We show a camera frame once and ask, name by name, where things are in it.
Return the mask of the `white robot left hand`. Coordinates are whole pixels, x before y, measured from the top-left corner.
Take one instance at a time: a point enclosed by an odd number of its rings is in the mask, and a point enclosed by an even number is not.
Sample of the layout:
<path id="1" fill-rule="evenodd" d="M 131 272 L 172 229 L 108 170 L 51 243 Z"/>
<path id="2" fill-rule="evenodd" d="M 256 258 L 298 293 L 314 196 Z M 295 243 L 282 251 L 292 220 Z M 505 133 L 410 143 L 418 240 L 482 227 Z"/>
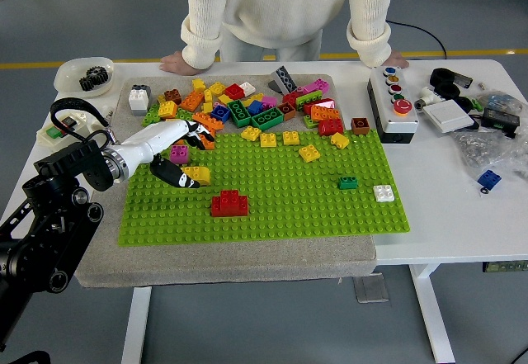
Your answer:
<path id="1" fill-rule="evenodd" d="M 163 158 L 161 152 L 180 139 L 190 146 L 204 149 L 200 135 L 209 142 L 215 141 L 212 134 L 195 121 L 176 120 L 148 125 L 122 144 L 113 147 L 119 178 L 124 181 L 134 175 L 140 164 L 148 164 L 150 172 L 170 186 L 199 188 L 197 181 L 188 177 L 176 164 Z"/>

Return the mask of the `person's left hand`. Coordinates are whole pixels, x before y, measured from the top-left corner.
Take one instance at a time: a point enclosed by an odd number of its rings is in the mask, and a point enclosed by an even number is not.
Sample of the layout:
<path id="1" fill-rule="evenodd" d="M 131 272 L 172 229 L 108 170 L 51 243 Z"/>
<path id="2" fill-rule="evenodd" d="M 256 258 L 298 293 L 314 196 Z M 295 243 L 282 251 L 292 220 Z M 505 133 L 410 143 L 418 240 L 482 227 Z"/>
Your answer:
<path id="1" fill-rule="evenodd" d="M 403 57 L 403 55 L 399 51 L 392 50 L 389 57 L 382 63 L 382 65 L 405 69 L 409 67 L 409 62 Z"/>

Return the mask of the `person's right hand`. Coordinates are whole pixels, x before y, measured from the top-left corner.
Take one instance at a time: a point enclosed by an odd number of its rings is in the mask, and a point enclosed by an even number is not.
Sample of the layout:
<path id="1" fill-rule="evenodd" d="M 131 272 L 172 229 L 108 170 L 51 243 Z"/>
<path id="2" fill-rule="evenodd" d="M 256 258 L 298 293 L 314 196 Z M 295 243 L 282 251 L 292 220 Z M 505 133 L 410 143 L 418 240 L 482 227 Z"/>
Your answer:
<path id="1" fill-rule="evenodd" d="M 181 51 L 164 56 L 160 59 L 159 69 L 163 72 L 174 73 L 181 76 L 193 76 L 199 73 L 198 69 L 190 66 L 184 59 Z"/>

